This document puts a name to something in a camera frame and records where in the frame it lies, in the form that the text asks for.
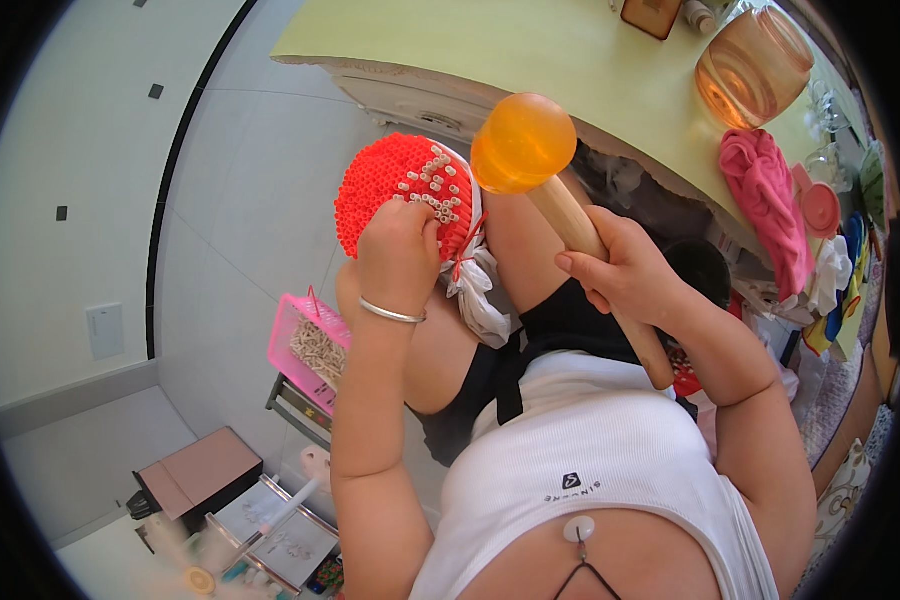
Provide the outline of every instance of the drawer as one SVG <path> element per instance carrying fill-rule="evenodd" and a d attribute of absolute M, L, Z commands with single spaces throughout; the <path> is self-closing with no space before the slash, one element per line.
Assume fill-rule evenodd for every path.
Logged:
<path fill-rule="evenodd" d="M 333 83 L 362 107 L 394 121 L 471 141 L 489 108 L 433 92 L 365 78 L 334 76 Z"/>

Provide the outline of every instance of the woman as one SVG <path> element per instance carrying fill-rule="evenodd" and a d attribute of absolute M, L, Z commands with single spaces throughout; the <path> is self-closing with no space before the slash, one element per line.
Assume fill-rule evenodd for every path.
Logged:
<path fill-rule="evenodd" d="M 524 196 L 486 194 L 484 207 L 522 353 L 518 336 L 481 345 L 435 289 L 437 223 L 423 205 L 384 204 L 337 277 L 353 332 L 332 450 L 347 596 L 789 596 L 815 495 L 761 343 L 682 282 L 636 222 L 588 207 L 606 264 L 564 251 Z M 719 406 L 715 460 L 653 389 L 611 305 L 681 343 Z M 424 309 L 419 323 L 399 317 Z M 401 461 L 404 403 L 433 457 L 452 463 L 435 537 Z"/>

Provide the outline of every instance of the black cord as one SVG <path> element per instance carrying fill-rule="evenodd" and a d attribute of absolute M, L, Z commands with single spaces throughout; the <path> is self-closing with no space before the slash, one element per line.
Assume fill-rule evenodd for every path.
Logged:
<path fill-rule="evenodd" d="M 587 545 L 584 543 L 584 539 L 580 535 L 580 527 L 576 528 L 576 543 L 579 545 L 577 547 L 580 549 L 579 564 L 573 571 L 570 572 L 570 576 L 567 577 L 566 581 L 563 582 L 563 585 L 560 586 L 560 591 L 558 591 L 556 595 L 553 596 L 553 600 L 557 600 L 561 597 L 561 594 L 563 594 L 564 590 L 567 589 L 567 586 L 570 585 L 570 580 L 573 579 L 573 576 L 577 574 L 577 571 L 583 569 L 584 567 L 586 567 L 588 570 L 590 570 L 591 573 L 597 576 L 597 579 L 600 580 L 600 583 L 603 584 L 603 587 L 607 592 L 613 594 L 613 597 L 616 598 L 616 600 L 621 600 L 617 592 L 613 590 L 613 587 L 611 587 L 607 580 L 604 579 L 604 576 L 601 575 L 597 571 L 597 569 L 593 567 L 592 564 L 587 562 Z"/>
<path fill-rule="evenodd" d="M 603 587 L 606 588 L 607 592 L 613 594 L 613 597 L 617 600 L 621 600 L 620 596 L 617 595 L 617 592 L 613 591 L 613 587 L 611 587 L 611 585 L 603 578 L 603 576 L 601 576 L 601 574 L 597 572 L 597 569 L 593 568 L 593 565 L 586 560 L 581 560 L 580 564 L 578 564 L 573 572 L 570 573 L 570 577 L 567 577 L 567 580 L 563 582 L 563 585 L 560 587 L 560 591 L 558 591 L 556 595 L 553 596 L 553 600 L 557 600 L 561 597 L 561 594 L 563 594 L 567 586 L 570 585 L 570 580 L 573 579 L 573 576 L 577 574 L 577 571 L 583 569 L 584 567 L 586 567 L 588 570 L 590 570 L 591 573 L 597 576 L 597 579 L 600 580 L 600 583 L 603 584 Z"/>

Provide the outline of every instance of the bracelet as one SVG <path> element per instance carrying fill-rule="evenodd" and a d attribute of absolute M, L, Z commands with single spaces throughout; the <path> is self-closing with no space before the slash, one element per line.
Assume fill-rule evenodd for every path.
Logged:
<path fill-rule="evenodd" d="M 380 308 L 379 306 L 374 306 L 373 304 L 367 302 L 364 297 L 360 296 L 360 306 L 370 311 L 374 315 L 379 315 L 384 319 L 390 319 L 391 321 L 398 321 L 400 323 L 423 323 L 427 320 L 427 311 L 423 311 L 423 315 L 420 317 L 409 317 L 407 315 L 401 315 L 400 313 L 391 312 L 387 309 Z"/>

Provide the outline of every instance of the floral cushion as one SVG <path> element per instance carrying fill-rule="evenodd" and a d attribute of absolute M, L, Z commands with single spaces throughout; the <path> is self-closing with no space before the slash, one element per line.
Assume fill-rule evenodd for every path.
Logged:
<path fill-rule="evenodd" d="M 860 439 L 854 439 L 843 464 L 816 502 L 816 534 L 810 564 L 827 552 L 837 534 L 850 519 L 870 478 L 871 462 Z"/>

